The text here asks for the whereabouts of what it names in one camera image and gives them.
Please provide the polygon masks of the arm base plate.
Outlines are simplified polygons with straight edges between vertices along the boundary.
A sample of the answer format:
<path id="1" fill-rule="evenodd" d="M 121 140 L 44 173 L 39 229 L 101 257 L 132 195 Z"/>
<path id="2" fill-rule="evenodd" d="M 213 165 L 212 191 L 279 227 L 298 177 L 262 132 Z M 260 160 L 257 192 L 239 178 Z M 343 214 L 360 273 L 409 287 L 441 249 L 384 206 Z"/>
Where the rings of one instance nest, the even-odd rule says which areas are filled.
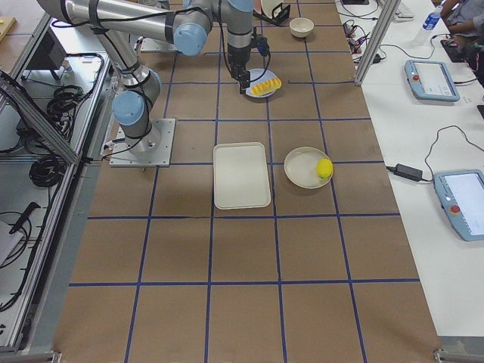
<path id="1" fill-rule="evenodd" d="M 143 38 L 139 48 L 141 53 L 176 53 L 178 50 L 166 41 Z"/>
<path id="2" fill-rule="evenodd" d="M 152 119 L 150 133 L 141 140 L 126 138 L 121 127 L 109 164 L 112 167 L 152 167 L 170 165 L 176 119 Z"/>

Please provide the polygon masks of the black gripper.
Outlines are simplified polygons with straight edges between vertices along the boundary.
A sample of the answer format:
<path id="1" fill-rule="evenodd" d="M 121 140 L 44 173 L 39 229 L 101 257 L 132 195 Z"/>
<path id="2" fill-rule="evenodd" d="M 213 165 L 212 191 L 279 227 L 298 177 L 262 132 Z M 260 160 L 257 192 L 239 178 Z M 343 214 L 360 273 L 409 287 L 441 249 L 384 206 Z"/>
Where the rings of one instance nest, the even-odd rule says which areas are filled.
<path id="1" fill-rule="evenodd" d="M 243 95 L 250 87 L 250 72 L 246 65 L 250 60 L 250 52 L 256 48 L 263 57 L 269 55 L 269 45 L 266 37 L 257 33 L 228 33 L 228 65 L 233 79 L 239 82 L 239 92 Z"/>

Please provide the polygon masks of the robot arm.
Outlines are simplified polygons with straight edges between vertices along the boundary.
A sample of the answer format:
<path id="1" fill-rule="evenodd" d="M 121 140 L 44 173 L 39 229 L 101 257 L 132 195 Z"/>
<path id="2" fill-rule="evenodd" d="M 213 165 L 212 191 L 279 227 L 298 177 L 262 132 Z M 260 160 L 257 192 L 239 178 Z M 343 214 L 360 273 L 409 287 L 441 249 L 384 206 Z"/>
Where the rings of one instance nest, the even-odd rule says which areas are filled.
<path id="1" fill-rule="evenodd" d="M 267 38 L 253 28 L 253 1 L 185 1 L 175 15 L 174 44 L 187 56 L 200 53 L 213 24 L 227 29 L 221 33 L 227 43 L 225 65 L 244 93 L 255 82 L 247 70 L 250 52 L 255 48 L 263 57 L 271 57 Z"/>
<path id="2" fill-rule="evenodd" d="M 96 35 L 119 74 L 121 92 L 112 111 L 124 132 L 126 149 L 149 154 L 161 134 L 150 120 L 161 81 L 143 65 L 129 34 L 165 40 L 187 55 L 199 54 L 220 8 L 211 1 L 190 1 L 182 12 L 130 1 L 41 1 L 40 6 L 69 26 L 87 26 Z"/>

